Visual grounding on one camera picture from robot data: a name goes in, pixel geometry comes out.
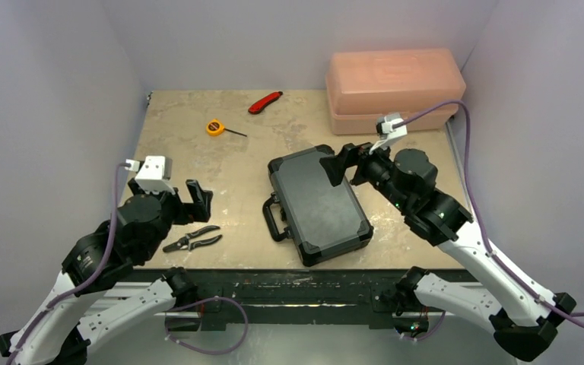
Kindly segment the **black poker set case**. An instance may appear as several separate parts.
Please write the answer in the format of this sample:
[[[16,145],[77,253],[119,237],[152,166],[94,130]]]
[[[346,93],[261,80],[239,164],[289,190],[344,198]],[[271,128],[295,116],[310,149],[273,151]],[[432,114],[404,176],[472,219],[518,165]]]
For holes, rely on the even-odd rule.
[[[349,183],[333,186],[320,164],[334,155],[320,144],[267,165],[273,192],[262,213],[270,236],[293,240],[306,267],[362,249],[373,238],[374,227]]]

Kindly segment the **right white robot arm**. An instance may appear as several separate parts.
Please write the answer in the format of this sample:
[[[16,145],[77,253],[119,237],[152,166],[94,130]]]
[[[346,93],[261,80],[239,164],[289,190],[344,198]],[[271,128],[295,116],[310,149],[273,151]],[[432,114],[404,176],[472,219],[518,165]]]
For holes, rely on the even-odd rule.
[[[396,290],[402,307],[421,304],[466,319],[522,361],[531,362],[550,347],[576,301],[539,284],[483,237],[480,218],[436,187],[438,169],[425,152],[402,149],[391,159],[388,148],[346,144],[320,163],[334,186],[344,182],[347,168],[355,167],[353,185],[369,183],[400,212],[411,232],[454,258],[487,290],[478,293],[412,268]]]

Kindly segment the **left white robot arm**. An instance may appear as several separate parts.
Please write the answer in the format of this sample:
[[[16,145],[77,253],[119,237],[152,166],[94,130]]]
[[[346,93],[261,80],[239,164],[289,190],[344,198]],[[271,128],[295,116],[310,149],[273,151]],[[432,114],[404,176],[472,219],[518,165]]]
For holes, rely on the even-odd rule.
[[[8,364],[84,364],[106,340],[163,310],[192,308],[197,287],[184,268],[171,268],[140,294],[84,318],[85,312],[134,267],[144,265],[175,225],[208,222],[213,192],[186,181],[185,203],[165,179],[157,189],[131,179],[132,192],[108,221],[80,238],[62,262],[56,282],[27,324],[0,335]]]

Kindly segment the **black grey pliers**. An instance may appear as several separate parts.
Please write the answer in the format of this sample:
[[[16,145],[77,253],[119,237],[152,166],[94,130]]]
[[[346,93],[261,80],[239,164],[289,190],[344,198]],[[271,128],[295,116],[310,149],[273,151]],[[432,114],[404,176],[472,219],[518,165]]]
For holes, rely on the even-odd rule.
[[[187,233],[180,237],[177,241],[166,245],[162,248],[162,251],[164,253],[171,253],[180,250],[192,251],[200,247],[213,245],[222,239],[222,234],[218,234],[207,239],[201,239],[201,236],[219,229],[220,227],[216,225],[205,226],[196,231]]]

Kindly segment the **yellow tape measure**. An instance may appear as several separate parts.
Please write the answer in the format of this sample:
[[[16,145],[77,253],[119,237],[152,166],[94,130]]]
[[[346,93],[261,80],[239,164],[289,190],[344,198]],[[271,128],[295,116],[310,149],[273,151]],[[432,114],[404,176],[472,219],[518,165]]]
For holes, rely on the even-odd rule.
[[[247,138],[246,134],[243,134],[241,132],[237,132],[235,130],[229,129],[227,128],[222,122],[220,122],[218,119],[212,119],[206,126],[205,126],[205,131],[207,132],[208,135],[212,136],[212,137],[217,137],[219,135],[222,135],[225,132],[228,133],[232,133],[238,136],[242,136]]]

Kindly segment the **pink plastic storage box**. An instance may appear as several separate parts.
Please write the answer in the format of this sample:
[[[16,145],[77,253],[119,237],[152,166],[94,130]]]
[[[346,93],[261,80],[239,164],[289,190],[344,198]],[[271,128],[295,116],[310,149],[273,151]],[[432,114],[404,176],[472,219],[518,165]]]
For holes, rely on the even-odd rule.
[[[408,119],[445,100],[461,99],[466,83],[448,49],[335,53],[325,76],[331,130],[370,135],[390,113]]]

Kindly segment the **red utility knife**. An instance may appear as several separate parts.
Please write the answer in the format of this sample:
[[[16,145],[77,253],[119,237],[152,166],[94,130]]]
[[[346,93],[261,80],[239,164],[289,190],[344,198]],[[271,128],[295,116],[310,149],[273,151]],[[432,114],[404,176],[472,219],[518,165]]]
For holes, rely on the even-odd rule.
[[[267,94],[263,98],[254,102],[249,108],[248,113],[251,115],[258,115],[264,111],[264,109],[271,105],[273,102],[279,100],[283,96],[283,91],[275,91]]]

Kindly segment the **black table front rail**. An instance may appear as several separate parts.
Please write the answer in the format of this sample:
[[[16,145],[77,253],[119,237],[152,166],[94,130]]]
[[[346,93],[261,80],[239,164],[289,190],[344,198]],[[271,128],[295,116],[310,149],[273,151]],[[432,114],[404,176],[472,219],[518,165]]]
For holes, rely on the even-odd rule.
[[[186,271],[198,298],[228,297],[249,324],[365,325],[390,329],[403,269],[200,269]]]

